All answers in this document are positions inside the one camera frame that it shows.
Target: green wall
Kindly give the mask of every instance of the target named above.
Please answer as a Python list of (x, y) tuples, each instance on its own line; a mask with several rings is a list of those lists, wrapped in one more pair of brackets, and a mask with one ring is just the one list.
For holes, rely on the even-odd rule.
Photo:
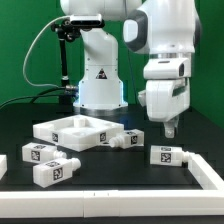
[[(191, 104), (224, 128), (224, 27), (223, 0), (196, 0), (203, 24), (203, 37), (196, 50), (191, 79)], [(7, 0), (0, 7), (0, 103), (19, 96), (35, 95), (43, 88), (28, 85), (22, 65), (33, 39), (52, 19), (62, 16), (59, 0)], [(119, 77), (125, 83), (125, 98), (134, 103), (127, 49), (122, 42), (122, 24), (107, 22), (105, 30), (119, 41)], [(34, 83), (60, 84), (60, 58), (56, 34), (48, 30), (34, 49), (28, 77)], [(145, 88), (142, 69), (148, 57), (130, 53), (137, 91)], [(83, 75), (81, 40), (68, 45), (68, 67), (73, 84)]]

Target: black table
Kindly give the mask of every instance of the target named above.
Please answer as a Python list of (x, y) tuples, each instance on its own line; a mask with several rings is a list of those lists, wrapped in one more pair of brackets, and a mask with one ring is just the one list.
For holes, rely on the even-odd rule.
[[(199, 153), (224, 176), (224, 130), (214, 125), (194, 109), (180, 117), (178, 134), (174, 139), (164, 137), (163, 124), (149, 122), (144, 108), (129, 105), (127, 111), (98, 118), (122, 123), (126, 130), (145, 132), (144, 147), (112, 149), (99, 146), (81, 153), (63, 147), (68, 158), (79, 158), (82, 167), (73, 178), (46, 189), (33, 183), (34, 164), (22, 161), (23, 145), (29, 142), (46, 143), (33, 138), (32, 125), (73, 116), (70, 106), (57, 104), (12, 104), (0, 110), (0, 154), (8, 158), (7, 174), (0, 181), (0, 191), (60, 191), (60, 190), (155, 190), (201, 189), (186, 166), (161, 167), (150, 165), (151, 145), (181, 146), (184, 151)], [(131, 217), (75, 219), (0, 219), (2, 223), (223, 223), (217, 217)]]

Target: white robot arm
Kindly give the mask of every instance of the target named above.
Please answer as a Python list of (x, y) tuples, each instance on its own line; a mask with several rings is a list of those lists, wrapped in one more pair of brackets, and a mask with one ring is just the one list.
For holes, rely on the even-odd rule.
[[(71, 15), (70, 22), (80, 26), (97, 24), (102, 19), (122, 21), (141, 4), (141, 0), (61, 0), (64, 13)], [(126, 107), (123, 83), (118, 78), (117, 40), (99, 28), (82, 28), (80, 32), (85, 48), (85, 74), (79, 82), (75, 107), (89, 111)]]
[(200, 33), (194, 0), (147, 0), (124, 24), (127, 47), (150, 54), (146, 90), (139, 100), (151, 121), (164, 123), (168, 138), (174, 137), (179, 114), (190, 105), (191, 54)]

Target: black cable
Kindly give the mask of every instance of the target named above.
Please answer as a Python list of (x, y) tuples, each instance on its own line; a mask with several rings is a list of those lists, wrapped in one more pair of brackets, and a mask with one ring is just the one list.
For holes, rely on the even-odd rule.
[(38, 95), (36, 97), (34, 97), (30, 103), (34, 103), (38, 98), (39, 96), (42, 96), (42, 95), (45, 95), (47, 93), (51, 93), (51, 92), (55, 92), (55, 91), (58, 91), (58, 90), (65, 90), (65, 87), (56, 87), (56, 88), (51, 88), (51, 89), (48, 89), (48, 90), (45, 90), (41, 93), (38, 93)]
[(64, 96), (64, 94), (55, 94), (55, 95), (45, 95), (45, 96), (24, 96), (24, 97), (18, 97), (18, 98), (14, 98), (14, 99), (11, 99), (11, 100), (8, 100), (6, 102), (4, 102), (3, 104), (0, 105), (0, 110), (6, 106), (7, 104), (11, 103), (11, 102), (14, 102), (14, 101), (17, 101), (17, 100), (25, 100), (25, 99), (32, 99), (32, 98), (44, 98), (44, 97), (55, 97), (55, 96)]

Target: white tray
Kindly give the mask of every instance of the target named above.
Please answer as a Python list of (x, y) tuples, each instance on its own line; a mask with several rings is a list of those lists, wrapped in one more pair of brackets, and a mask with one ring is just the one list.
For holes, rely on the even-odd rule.
[(83, 115), (33, 125), (35, 138), (78, 152), (108, 142), (123, 131), (123, 124)]

